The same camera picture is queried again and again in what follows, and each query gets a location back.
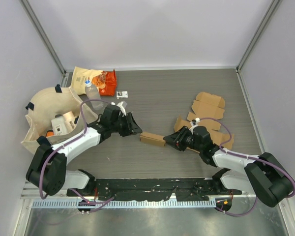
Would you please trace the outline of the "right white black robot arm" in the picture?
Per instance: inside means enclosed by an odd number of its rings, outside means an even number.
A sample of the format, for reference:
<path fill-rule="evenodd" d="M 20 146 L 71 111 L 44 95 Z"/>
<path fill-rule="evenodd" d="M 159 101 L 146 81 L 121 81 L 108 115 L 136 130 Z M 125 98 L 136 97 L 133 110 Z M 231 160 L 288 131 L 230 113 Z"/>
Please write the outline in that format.
<path fill-rule="evenodd" d="M 226 170 L 212 182 L 217 194 L 224 194 L 229 189 L 240 190 L 256 195 L 268 207 L 295 195 L 294 179 L 271 153 L 247 155 L 232 152 L 215 144 L 204 126 L 183 126 L 163 139 L 179 151 L 187 148 L 198 151 L 203 162 Z"/>

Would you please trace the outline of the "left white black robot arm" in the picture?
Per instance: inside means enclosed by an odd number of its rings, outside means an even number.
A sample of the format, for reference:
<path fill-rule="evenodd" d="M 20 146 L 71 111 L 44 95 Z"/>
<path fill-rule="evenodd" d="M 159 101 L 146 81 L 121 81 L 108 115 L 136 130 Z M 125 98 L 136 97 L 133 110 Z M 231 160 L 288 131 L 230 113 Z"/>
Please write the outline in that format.
<path fill-rule="evenodd" d="M 26 173 L 26 180 L 39 189 L 42 199 L 67 190 L 70 196 L 90 196 L 96 188 L 95 177 L 84 171 L 69 171 L 67 165 L 78 155 L 108 139 L 112 133 L 120 136 L 140 134 L 141 128 L 132 113 L 126 113 L 120 104 L 109 104 L 99 120 L 86 124 L 85 128 L 67 141 L 37 148 Z"/>

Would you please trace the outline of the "small cardboard box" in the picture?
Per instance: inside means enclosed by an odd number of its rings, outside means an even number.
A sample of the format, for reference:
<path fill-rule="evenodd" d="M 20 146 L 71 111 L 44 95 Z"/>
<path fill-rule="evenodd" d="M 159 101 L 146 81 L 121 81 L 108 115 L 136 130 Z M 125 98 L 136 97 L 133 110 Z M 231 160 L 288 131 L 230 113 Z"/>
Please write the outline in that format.
<path fill-rule="evenodd" d="M 148 132 L 142 132 L 140 134 L 140 141 L 145 144 L 150 144 L 158 147 L 164 147 L 166 141 L 163 139 L 164 137 L 157 134 L 152 134 Z"/>

